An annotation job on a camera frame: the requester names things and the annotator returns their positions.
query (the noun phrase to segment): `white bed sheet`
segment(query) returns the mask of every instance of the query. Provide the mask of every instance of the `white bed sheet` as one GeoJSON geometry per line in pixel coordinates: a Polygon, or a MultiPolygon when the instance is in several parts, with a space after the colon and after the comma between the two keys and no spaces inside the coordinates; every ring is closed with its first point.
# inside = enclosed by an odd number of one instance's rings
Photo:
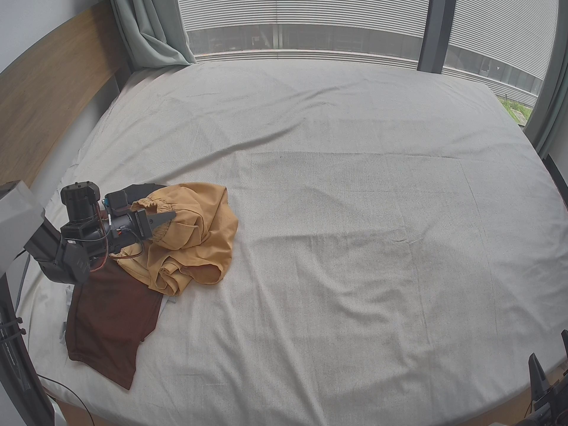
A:
{"type": "MultiPolygon", "coordinates": [[[[30,266],[41,374],[117,424],[437,425],[564,356],[568,214],[484,85],[330,61],[138,73],[62,185],[226,185],[240,223],[138,349],[130,391],[67,358],[65,286],[30,266]]],[[[67,221],[54,196],[47,216],[67,221]]],[[[53,384],[65,401],[74,397],[53,384]]]]}

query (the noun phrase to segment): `wooden headboard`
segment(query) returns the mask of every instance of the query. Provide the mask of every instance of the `wooden headboard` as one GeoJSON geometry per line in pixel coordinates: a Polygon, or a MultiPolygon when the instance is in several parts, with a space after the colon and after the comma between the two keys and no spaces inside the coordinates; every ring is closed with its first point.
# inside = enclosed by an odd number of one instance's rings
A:
{"type": "Polygon", "coordinates": [[[0,74],[0,185],[28,186],[127,54],[109,0],[48,33],[0,74]]]}

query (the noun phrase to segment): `corrugated metal facade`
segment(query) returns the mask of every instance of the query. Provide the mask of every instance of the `corrugated metal facade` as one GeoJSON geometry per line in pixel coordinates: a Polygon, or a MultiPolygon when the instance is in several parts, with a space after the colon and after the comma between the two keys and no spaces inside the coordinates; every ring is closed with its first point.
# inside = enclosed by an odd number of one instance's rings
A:
{"type": "MultiPolygon", "coordinates": [[[[188,32],[240,25],[334,25],[422,37],[429,0],[179,0],[188,32]]],[[[450,45],[501,61],[544,79],[554,43],[557,0],[457,0],[450,45]]],[[[275,35],[274,47],[278,36],[275,35]]],[[[371,53],[267,49],[207,53],[201,61],[251,58],[321,58],[416,67],[415,60],[371,53]]],[[[536,95],[510,84],[444,67],[444,74],[486,83],[533,105],[536,95]]]]}

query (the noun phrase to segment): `black baseboard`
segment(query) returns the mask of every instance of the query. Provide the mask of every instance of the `black baseboard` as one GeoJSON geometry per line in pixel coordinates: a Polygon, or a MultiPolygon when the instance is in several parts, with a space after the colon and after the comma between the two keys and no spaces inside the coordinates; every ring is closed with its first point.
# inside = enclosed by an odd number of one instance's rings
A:
{"type": "Polygon", "coordinates": [[[546,159],[543,159],[543,163],[544,166],[548,169],[548,172],[550,173],[552,180],[554,180],[554,183],[556,183],[558,192],[560,192],[560,195],[564,199],[566,207],[568,207],[568,186],[566,185],[566,182],[564,181],[562,174],[560,174],[558,167],[556,167],[556,164],[550,157],[550,154],[546,157],[546,159]]]}

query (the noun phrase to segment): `curtain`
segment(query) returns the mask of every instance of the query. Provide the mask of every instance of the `curtain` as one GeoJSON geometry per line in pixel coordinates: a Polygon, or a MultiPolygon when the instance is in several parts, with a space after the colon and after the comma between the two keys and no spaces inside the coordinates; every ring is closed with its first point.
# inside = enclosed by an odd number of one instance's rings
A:
{"type": "Polygon", "coordinates": [[[111,0],[111,3],[135,69],[195,63],[178,0],[111,0]]]}
{"type": "Polygon", "coordinates": [[[558,0],[556,38],[548,71],[525,135],[544,159],[558,129],[568,117],[568,0],[558,0]]]}

